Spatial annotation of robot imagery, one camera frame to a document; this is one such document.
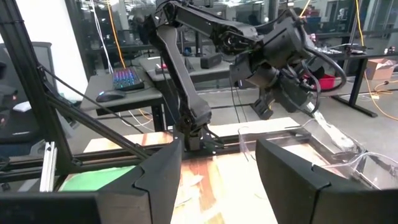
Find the rgb backlit keyboard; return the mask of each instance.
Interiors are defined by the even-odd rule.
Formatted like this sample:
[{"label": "rgb backlit keyboard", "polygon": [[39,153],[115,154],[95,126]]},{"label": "rgb backlit keyboard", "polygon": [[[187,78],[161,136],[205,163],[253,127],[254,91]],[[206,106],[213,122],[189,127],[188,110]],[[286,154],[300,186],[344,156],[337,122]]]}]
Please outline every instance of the rgb backlit keyboard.
[{"label": "rgb backlit keyboard", "polygon": [[129,91],[144,88],[144,82],[133,68],[117,70],[112,75],[114,90]]}]

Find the wooden table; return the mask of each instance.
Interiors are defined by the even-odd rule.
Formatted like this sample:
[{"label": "wooden table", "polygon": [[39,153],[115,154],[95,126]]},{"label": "wooden table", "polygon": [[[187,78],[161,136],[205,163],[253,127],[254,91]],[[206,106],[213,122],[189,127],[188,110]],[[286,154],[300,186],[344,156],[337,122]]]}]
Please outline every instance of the wooden table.
[{"label": "wooden table", "polygon": [[[298,125],[291,118],[279,118],[209,128],[219,136],[228,136],[237,134],[242,127],[264,133]],[[126,137],[143,146],[173,140],[169,133],[133,134]],[[84,152],[119,148],[105,138],[93,139]],[[308,144],[288,146],[285,149],[320,166],[326,164]],[[183,161],[172,223],[277,222],[261,184],[256,162],[248,162],[242,154],[230,154]]]}]

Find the green paper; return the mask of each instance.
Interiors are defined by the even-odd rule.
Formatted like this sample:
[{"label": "green paper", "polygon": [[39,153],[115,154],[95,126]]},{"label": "green paper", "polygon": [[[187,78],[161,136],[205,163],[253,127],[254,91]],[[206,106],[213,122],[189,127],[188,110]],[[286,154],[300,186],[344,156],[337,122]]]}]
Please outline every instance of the green paper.
[{"label": "green paper", "polygon": [[95,191],[121,177],[134,167],[109,168],[75,174],[63,183],[60,191]]}]

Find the office chair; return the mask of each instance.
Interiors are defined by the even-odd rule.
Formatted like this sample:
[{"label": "office chair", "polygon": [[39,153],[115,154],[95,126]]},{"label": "office chair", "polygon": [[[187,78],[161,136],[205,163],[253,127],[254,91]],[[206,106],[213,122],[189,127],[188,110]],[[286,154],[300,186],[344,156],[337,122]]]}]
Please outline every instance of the office chair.
[{"label": "office chair", "polygon": [[[53,72],[51,44],[45,42],[33,42],[32,44],[38,61]],[[8,110],[2,112],[6,122],[5,125],[0,127],[0,155],[3,157],[40,156],[45,143],[32,110],[18,112],[12,109],[18,103],[26,102],[27,96],[4,44],[0,44],[0,62],[2,62],[3,77],[0,80],[0,92],[2,92],[2,87],[17,90],[16,100],[12,102],[13,105],[8,105]],[[48,74],[47,79],[56,89],[55,79]]]}]

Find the computer mouse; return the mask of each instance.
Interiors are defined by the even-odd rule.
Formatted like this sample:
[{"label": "computer mouse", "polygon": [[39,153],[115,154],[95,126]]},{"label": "computer mouse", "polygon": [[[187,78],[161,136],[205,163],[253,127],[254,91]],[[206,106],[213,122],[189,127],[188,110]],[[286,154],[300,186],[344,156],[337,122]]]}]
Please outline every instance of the computer mouse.
[{"label": "computer mouse", "polygon": [[97,96],[96,101],[98,103],[104,103],[104,102],[108,102],[111,100],[118,100],[118,99],[124,98],[125,96],[126,96],[126,93],[123,91],[119,91],[119,90],[102,91]]}]

